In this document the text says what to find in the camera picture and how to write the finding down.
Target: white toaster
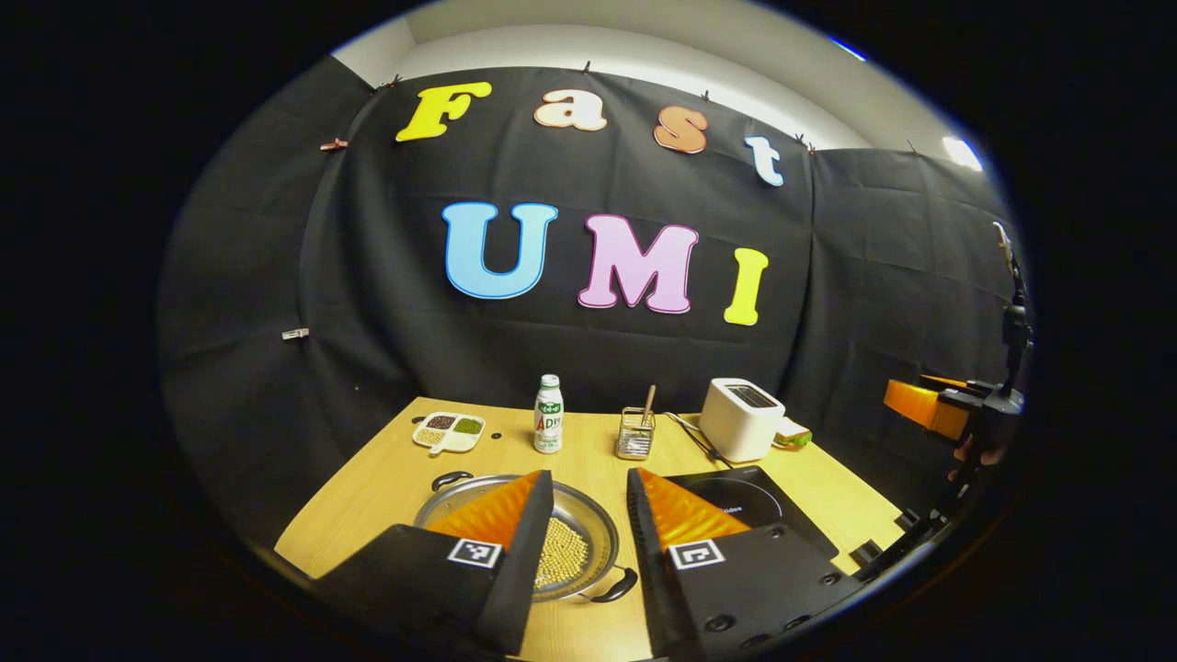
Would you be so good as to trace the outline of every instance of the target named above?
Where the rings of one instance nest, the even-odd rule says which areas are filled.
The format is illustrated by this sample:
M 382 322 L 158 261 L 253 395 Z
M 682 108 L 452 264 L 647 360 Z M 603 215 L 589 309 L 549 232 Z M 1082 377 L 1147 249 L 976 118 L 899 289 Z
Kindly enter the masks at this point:
M 699 428 L 730 462 L 760 459 L 772 448 L 785 405 L 747 379 L 712 379 Z

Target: ceiling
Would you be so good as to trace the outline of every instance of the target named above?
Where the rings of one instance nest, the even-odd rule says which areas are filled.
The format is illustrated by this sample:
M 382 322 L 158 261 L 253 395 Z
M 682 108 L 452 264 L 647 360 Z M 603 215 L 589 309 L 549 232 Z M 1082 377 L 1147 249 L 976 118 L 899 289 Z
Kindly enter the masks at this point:
M 408 14 L 417 44 L 519 25 L 580 25 L 666 39 L 747 67 L 812 100 L 875 147 L 952 158 L 958 133 L 906 86 L 830 38 L 743 0 L 443 0 Z

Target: pink letter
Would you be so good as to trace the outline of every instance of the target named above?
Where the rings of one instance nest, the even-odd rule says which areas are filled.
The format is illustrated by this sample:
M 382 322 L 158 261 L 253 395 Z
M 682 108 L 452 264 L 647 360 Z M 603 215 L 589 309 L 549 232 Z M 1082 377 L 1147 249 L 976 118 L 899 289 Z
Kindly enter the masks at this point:
M 691 247 L 699 241 L 699 233 L 681 225 L 667 225 L 654 237 L 645 253 L 638 246 L 630 221 L 619 216 L 596 214 L 585 220 L 585 227 L 596 236 L 592 272 L 588 286 L 577 300 L 587 307 L 612 307 L 613 273 L 621 286 L 625 303 L 638 305 L 650 282 L 658 277 L 654 293 L 646 298 L 650 310 L 683 313 L 691 310 L 686 298 L 686 272 L 691 264 Z

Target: induction cooktop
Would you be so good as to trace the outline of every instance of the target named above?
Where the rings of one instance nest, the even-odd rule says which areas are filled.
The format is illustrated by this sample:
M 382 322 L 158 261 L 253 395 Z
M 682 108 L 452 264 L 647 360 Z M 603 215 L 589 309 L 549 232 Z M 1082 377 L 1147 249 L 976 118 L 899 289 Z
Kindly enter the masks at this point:
M 780 522 L 820 550 L 826 560 L 838 556 L 838 548 L 830 538 L 759 466 L 667 476 L 666 479 L 753 529 Z

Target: utensil holder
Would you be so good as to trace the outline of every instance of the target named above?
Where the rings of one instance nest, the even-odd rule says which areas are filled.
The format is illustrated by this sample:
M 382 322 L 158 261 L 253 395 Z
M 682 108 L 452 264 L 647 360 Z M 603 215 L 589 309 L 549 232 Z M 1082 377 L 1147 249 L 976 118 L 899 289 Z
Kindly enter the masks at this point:
M 654 442 L 654 413 L 651 411 L 645 425 L 641 415 L 645 408 L 627 406 L 621 410 L 621 425 L 617 431 L 617 457 L 621 459 L 645 459 Z

